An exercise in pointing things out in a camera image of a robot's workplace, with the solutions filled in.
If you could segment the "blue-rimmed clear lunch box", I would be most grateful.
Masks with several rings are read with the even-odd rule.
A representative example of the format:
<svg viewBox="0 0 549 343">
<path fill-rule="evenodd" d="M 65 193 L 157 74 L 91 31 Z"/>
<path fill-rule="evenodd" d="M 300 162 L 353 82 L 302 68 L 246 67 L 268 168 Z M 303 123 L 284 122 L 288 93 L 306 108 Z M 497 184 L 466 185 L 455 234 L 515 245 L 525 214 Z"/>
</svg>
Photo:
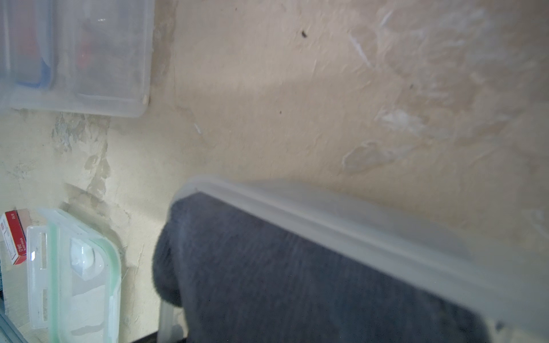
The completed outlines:
<svg viewBox="0 0 549 343">
<path fill-rule="evenodd" d="M 56 1 L 57 111 L 136 118 L 149 103 L 153 1 Z"/>
</svg>

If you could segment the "green-rimmed lunch box lid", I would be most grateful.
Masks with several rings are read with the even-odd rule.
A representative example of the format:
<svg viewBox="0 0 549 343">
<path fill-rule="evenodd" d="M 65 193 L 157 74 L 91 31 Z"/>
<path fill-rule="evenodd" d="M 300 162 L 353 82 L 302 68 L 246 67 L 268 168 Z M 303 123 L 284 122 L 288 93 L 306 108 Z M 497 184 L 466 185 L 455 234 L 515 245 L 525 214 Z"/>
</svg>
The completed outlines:
<svg viewBox="0 0 549 343">
<path fill-rule="evenodd" d="M 49 342 L 117 343 L 122 266 L 104 235 L 59 209 L 28 227 L 29 320 Z"/>
</svg>

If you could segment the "blue-rimmed clear lid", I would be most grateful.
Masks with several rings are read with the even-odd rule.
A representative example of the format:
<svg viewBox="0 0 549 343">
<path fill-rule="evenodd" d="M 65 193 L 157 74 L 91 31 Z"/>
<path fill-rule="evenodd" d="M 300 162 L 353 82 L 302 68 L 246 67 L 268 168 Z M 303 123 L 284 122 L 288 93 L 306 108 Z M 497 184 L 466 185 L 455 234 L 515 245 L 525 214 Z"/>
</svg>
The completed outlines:
<svg viewBox="0 0 549 343">
<path fill-rule="evenodd" d="M 17 88 L 48 89 L 54 79 L 54 2 L 1 2 L 1 108 Z"/>
</svg>

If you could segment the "small red white card box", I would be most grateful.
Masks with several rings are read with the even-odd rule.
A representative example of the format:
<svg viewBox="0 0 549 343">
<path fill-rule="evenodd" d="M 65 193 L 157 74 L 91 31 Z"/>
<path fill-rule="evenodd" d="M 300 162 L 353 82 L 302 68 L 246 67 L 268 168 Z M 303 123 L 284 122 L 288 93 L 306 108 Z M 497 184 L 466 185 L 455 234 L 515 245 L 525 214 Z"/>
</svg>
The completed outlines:
<svg viewBox="0 0 549 343">
<path fill-rule="evenodd" d="M 12 265 L 18 265 L 27 259 L 27 240 L 20 215 L 17 210 L 5 212 L 1 216 L 1 234 L 7 247 Z"/>
</svg>

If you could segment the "grey cleaning cloth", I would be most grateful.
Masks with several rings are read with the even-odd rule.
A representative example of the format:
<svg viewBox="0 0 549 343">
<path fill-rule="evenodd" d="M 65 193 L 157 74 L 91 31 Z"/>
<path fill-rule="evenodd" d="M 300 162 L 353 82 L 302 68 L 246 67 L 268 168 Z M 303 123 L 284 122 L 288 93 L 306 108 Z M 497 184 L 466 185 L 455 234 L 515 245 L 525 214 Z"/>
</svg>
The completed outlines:
<svg viewBox="0 0 549 343">
<path fill-rule="evenodd" d="M 206 194 L 174 203 L 154 250 L 189 342 L 489 342 L 477 314 Z"/>
</svg>

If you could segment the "clear lunch box base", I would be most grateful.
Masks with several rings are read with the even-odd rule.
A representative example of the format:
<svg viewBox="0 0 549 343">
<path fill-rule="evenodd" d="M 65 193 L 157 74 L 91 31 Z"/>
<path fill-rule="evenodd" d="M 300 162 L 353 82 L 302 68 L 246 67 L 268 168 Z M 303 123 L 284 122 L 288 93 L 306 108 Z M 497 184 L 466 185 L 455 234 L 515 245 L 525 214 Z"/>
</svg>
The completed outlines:
<svg viewBox="0 0 549 343">
<path fill-rule="evenodd" d="M 347 194 L 288 180 L 191 178 L 207 194 L 514 329 L 548 338 L 548 257 Z"/>
</svg>

